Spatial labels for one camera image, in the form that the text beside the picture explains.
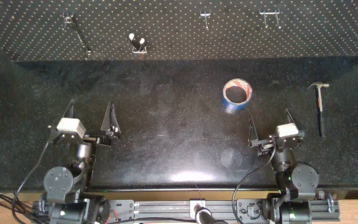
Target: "pegboard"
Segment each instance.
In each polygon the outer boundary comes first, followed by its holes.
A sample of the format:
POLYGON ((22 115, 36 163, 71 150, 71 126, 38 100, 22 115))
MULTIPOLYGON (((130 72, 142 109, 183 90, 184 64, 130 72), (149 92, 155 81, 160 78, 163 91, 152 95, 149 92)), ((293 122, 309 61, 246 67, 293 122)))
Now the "pegboard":
POLYGON ((0 48, 13 61, 358 56, 358 0, 0 1, 0 48), (259 11, 279 11, 264 17, 259 11), (211 11, 206 29, 200 11, 211 11), (92 55, 74 29, 74 13, 92 55), (145 55, 127 37, 144 37, 145 55))

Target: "black tabletop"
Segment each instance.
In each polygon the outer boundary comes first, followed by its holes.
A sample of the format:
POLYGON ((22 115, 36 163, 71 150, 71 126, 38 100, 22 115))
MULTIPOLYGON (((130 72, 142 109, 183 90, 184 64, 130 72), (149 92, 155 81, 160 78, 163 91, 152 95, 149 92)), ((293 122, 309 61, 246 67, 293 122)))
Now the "black tabletop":
MULTIPOLYGON (((320 171, 319 187, 358 189, 358 58, 26 62, 0 58, 0 191, 16 189, 36 163, 70 99, 88 132, 100 129, 108 101, 122 139, 99 147, 91 190, 230 189, 266 162, 248 146, 252 115, 260 139, 285 124, 290 109, 306 137, 298 161, 320 171), (247 80, 246 109, 229 114, 223 85, 247 80), (323 89, 327 138, 318 136, 315 82, 323 89)), ((64 165, 65 147, 50 148, 26 190, 42 190, 45 173, 64 165)), ((244 184, 273 189, 266 167, 244 184)))

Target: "hammer head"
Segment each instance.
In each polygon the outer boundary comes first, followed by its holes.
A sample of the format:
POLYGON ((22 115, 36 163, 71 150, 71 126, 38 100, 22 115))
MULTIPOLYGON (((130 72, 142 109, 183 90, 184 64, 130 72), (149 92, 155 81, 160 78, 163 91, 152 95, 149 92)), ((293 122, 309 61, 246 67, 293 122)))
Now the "hammer head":
POLYGON ((312 83, 308 88, 310 88, 311 86, 316 86, 316 88, 321 88, 321 87, 329 87, 329 84, 328 83, 322 83, 322 82, 315 82, 315 83, 312 83))

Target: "hammer handle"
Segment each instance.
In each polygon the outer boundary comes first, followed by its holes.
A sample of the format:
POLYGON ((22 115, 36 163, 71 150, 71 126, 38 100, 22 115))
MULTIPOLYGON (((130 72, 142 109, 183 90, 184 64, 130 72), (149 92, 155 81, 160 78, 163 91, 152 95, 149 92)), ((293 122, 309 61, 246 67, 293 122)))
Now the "hammer handle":
POLYGON ((320 137, 324 139, 326 138, 326 124, 323 118, 323 112, 320 111, 318 114, 319 114, 319 124, 320 124, 320 137))

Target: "roll of tape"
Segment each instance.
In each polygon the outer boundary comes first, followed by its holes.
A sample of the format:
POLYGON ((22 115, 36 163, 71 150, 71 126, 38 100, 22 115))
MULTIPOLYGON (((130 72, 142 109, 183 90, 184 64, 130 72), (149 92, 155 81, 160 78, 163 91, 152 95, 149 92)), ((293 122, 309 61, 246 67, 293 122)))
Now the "roll of tape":
POLYGON ((223 101, 223 105, 225 108, 230 109, 230 110, 240 110, 240 109, 243 109, 247 105, 247 103, 251 99, 251 96, 252 96, 251 85, 243 79, 235 78, 235 79, 228 81, 225 84, 225 86, 223 87, 222 101, 223 101), (245 93, 247 94, 247 98, 245 101, 240 102, 240 103, 234 103, 231 100, 229 100, 229 98, 226 95, 227 90, 230 87, 234 87, 234 86, 240 87, 241 89, 243 89, 245 91, 245 93))

